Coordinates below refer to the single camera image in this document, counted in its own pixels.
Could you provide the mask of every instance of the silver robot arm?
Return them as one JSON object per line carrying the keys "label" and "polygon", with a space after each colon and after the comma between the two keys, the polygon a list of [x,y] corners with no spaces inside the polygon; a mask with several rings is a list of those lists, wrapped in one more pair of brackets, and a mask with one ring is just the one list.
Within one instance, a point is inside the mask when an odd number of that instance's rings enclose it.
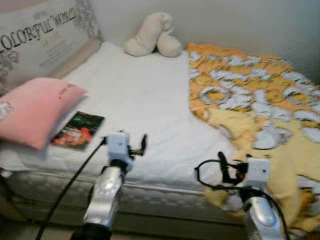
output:
{"label": "silver robot arm", "polygon": [[83,226],[72,235],[71,240],[110,239],[121,187],[127,172],[133,167],[134,155],[144,155],[147,136],[144,135],[139,150],[131,150],[129,136],[123,132],[108,136],[107,146],[109,166],[96,180]]}
{"label": "silver robot arm", "polygon": [[[250,157],[247,163],[247,173],[237,186],[265,191],[270,174],[270,162]],[[265,197],[254,195],[242,195],[241,197],[242,200],[245,200],[243,221],[250,240],[285,239],[282,235],[281,220]]]}
{"label": "silver robot arm", "polygon": [[[218,153],[218,157],[219,160],[210,159],[195,168],[197,180],[212,190],[237,191],[243,202],[244,226],[250,240],[286,239],[282,235],[281,219],[273,206],[278,212],[281,210],[266,193],[270,162],[248,157],[246,162],[230,164],[222,152]],[[222,172],[221,184],[217,184],[212,175],[207,174],[215,172],[217,162]],[[230,177],[229,168],[236,170],[236,178]]]}

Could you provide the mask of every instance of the book cover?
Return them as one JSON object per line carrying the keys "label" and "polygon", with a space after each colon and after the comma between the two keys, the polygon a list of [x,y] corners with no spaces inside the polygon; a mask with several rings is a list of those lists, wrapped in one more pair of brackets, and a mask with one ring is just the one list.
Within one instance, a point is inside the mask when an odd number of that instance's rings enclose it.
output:
{"label": "book cover", "polygon": [[84,150],[104,119],[103,116],[77,111],[51,142],[61,147]]}

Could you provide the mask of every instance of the decorative pillow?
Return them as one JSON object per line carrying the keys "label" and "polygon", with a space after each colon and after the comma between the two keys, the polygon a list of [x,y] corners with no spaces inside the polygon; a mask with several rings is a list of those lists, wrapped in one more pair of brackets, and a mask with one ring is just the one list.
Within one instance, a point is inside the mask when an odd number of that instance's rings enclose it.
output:
{"label": "decorative pillow", "polygon": [[58,119],[87,91],[39,77],[0,98],[0,138],[42,149]]}
{"label": "decorative pillow", "polygon": [[0,9],[0,96],[33,78],[60,78],[100,47],[89,0],[7,2]]}

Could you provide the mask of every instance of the stuffed toy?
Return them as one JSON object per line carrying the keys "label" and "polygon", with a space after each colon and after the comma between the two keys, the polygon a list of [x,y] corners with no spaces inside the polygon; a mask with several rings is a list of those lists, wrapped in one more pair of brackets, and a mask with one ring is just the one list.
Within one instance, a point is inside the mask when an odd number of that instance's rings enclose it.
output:
{"label": "stuffed toy", "polygon": [[173,18],[168,13],[156,12],[145,18],[137,35],[123,46],[127,54],[145,56],[151,54],[157,46],[158,51],[166,57],[179,56],[181,43],[172,36]]}

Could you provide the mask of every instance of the quilted mattress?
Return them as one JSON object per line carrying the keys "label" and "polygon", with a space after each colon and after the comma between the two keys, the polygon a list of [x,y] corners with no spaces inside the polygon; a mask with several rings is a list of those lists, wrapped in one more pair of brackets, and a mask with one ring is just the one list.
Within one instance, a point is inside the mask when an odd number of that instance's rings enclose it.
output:
{"label": "quilted mattress", "polygon": [[[194,176],[200,162],[226,156],[232,145],[216,129],[188,109],[189,74],[186,52],[176,58],[158,53],[133,57],[104,42],[97,53],[64,80],[88,90],[88,96],[64,116],[54,135],[76,111],[106,117],[86,151],[48,145],[41,151],[2,142],[0,167],[11,171],[5,181],[19,201],[50,204],[102,136],[125,130],[139,147],[144,133],[148,147],[126,178],[120,209],[127,212],[234,222],[206,203]],[[108,164],[102,147],[65,196],[62,205],[85,208],[92,185]]]}

